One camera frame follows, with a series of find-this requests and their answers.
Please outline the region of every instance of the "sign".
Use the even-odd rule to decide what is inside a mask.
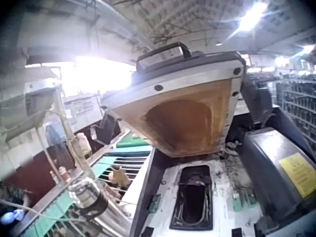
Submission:
[[[302,198],[316,190],[316,170],[299,153],[279,161]]]

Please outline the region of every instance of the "metal rack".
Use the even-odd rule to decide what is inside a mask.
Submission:
[[[276,84],[276,103],[293,119],[316,151],[316,75],[285,75]]]

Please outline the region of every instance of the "window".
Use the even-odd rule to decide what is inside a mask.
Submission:
[[[246,61],[247,66],[251,66],[249,54],[241,54],[241,57]]]
[[[277,57],[275,59],[276,62],[276,66],[281,68],[281,67],[287,67],[290,64],[290,59],[289,58],[283,58],[281,57]]]
[[[301,59],[301,66],[302,66],[302,69],[307,69],[307,62],[304,60],[304,59]]]

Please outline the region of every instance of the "green bracket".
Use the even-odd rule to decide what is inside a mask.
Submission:
[[[156,213],[157,212],[160,200],[161,200],[161,195],[160,194],[155,195],[153,197],[152,203],[150,204],[150,207],[149,207],[149,212],[150,213]]]

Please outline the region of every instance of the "handle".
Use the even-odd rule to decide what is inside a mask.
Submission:
[[[142,60],[144,60],[145,58],[154,56],[155,54],[158,54],[158,53],[161,53],[161,52],[170,50],[170,49],[172,49],[172,48],[177,48],[177,47],[180,47],[180,48],[181,48],[184,58],[191,58],[191,53],[190,53],[188,47],[187,47],[185,44],[181,43],[181,42],[175,42],[175,43],[168,44],[168,45],[166,45],[166,46],[164,46],[164,47],[160,47],[160,48],[154,49],[153,51],[150,51],[150,52],[147,53],[147,54],[144,54],[144,55],[142,55],[142,56],[139,56],[139,57],[137,58],[137,61],[136,61],[136,70],[137,70],[137,71],[138,71],[139,69],[142,70],[142,67],[141,67],[141,65],[139,65],[139,62],[142,61]]]

